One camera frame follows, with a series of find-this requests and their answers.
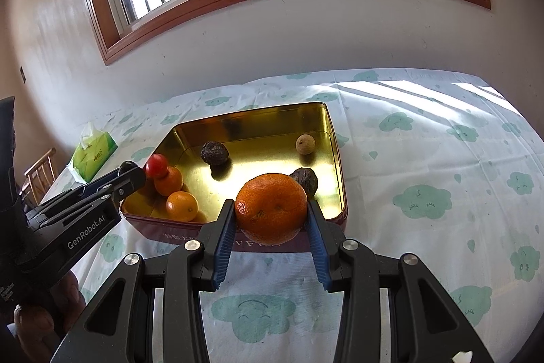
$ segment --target chair back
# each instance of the chair back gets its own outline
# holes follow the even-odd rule
[[[55,153],[56,149],[51,148],[24,173],[25,182],[30,186],[36,204],[40,204],[58,175],[52,160]]]

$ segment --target finger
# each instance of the finger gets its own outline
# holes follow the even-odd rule
[[[83,309],[85,309],[85,298],[81,292],[78,292],[78,294],[78,302],[71,304],[68,312],[64,314],[64,331],[66,332],[72,329],[73,324],[80,317]]]
[[[53,297],[61,298],[60,300],[58,300],[58,305],[61,310],[65,307],[64,305],[66,305],[67,303],[69,305],[77,305],[80,300],[79,292],[79,283],[72,271],[68,271],[68,273],[61,279],[61,281],[59,281],[51,289]]]
[[[72,271],[51,288],[51,294],[64,316],[64,331],[68,332],[85,308],[85,298],[78,289],[78,281]]]
[[[52,352],[43,339],[53,332],[53,319],[39,306],[17,306],[14,313],[17,337],[34,363],[47,363]]]

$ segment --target red cherry tomato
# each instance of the red cherry tomato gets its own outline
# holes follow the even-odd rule
[[[168,173],[168,160],[162,154],[154,154],[149,157],[143,169],[150,179],[159,179]]]

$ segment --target table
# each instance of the table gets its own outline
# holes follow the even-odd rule
[[[320,71],[119,110],[94,120],[119,146],[97,177],[127,159],[143,166],[178,122],[305,101],[327,104],[333,120],[346,235],[378,254],[420,256],[493,358],[510,361],[544,311],[544,143],[482,79],[403,68]],[[73,185],[65,169],[47,197]],[[89,300],[125,254],[151,257],[173,247],[123,220],[74,272]],[[220,290],[202,293],[201,302],[213,363],[333,360],[342,294],[323,291],[309,253],[235,252]],[[161,303],[159,293],[158,322]],[[154,342],[161,337],[154,328]]]

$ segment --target screw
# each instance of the screw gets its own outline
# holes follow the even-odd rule
[[[355,240],[347,239],[344,240],[342,246],[348,251],[355,251],[359,247],[359,243],[357,243]]]
[[[200,242],[198,240],[189,240],[185,243],[185,249],[187,251],[196,251],[200,248]]]
[[[417,257],[415,257],[414,254],[406,254],[403,257],[403,260],[407,265],[415,265],[418,262]]]
[[[124,258],[124,262],[127,265],[134,265],[135,263],[138,263],[138,260],[140,260],[140,256],[138,254],[129,254]]]

